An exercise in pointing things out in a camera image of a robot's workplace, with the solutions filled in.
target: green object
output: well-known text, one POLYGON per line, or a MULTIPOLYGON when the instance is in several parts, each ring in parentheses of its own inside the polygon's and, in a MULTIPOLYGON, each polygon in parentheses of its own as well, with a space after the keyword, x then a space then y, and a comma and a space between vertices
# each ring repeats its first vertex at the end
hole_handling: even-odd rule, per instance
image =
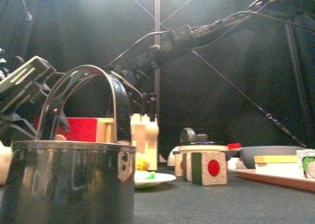
POLYGON ((154 179, 154 171, 149 172, 149 176, 145 179, 154 179))
POLYGON ((306 171, 306 165, 310 161, 315 161, 315 157, 304 157, 302 158, 302 170, 306 171))

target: yellow object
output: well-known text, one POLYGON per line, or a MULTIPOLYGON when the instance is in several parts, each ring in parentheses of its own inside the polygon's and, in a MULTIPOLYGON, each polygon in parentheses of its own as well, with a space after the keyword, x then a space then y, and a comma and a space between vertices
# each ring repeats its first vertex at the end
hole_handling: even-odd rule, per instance
POLYGON ((254 156, 254 163, 288 163, 297 162, 296 155, 270 155, 270 156, 254 156))
POLYGON ((145 171, 149 168, 149 158, 145 154, 136 152, 134 154, 134 169, 145 171))

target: pot handle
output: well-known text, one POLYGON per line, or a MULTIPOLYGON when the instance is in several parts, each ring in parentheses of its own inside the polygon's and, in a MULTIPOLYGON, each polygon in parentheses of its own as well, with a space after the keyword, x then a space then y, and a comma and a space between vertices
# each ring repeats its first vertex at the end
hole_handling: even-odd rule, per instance
POLYGON ((36 140, 54 140, 60 113, 66 99, 73 91, 97 76, 106 79, 112 90, 114 142, 132 144, 130 109, 125 89, 118 80, 93 65, 74 67, 54 83, 41 108, 36 140))

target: metal pot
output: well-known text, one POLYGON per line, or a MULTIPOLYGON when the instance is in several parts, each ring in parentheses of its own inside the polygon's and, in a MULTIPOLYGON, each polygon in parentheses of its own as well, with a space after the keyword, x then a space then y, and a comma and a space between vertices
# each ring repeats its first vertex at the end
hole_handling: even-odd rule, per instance
POLYGON ((240 159, 248 169, 254 169, 254 156, 265 155, 296 155, 296 150, 302 147, 290 146, 262 146, 262 147, 241 147, 238 148, 240 159))
POLYGON ((42 105, 36 139, 12 143, 0 223, 133 223, 134 147, 118 143, 130 144, 128 96, 100 68, 76 67, 58 79, 42 105), (112 88, 114 143, 53 141, 65 101, 94 76, 112 88))
POLYGON ((0 223, 132 223, 133 147, 13 142, 0 223))

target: wooden block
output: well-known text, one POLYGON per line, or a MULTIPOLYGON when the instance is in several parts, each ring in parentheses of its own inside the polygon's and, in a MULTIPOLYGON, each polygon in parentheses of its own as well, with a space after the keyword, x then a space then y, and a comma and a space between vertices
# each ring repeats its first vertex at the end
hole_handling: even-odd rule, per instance
POLYGON ((201 185, 226 184, 225 154, 218 151, 192 153, 192 183, 201 185))
POLYGON ((181 154, 181 166, 182 166, 182 179, 188 182, 192 181, 192 162, 190 162, 190 154, 181 154))
POLYGON ((182 176, 181 154, 174 154, 174 175, 182 176))

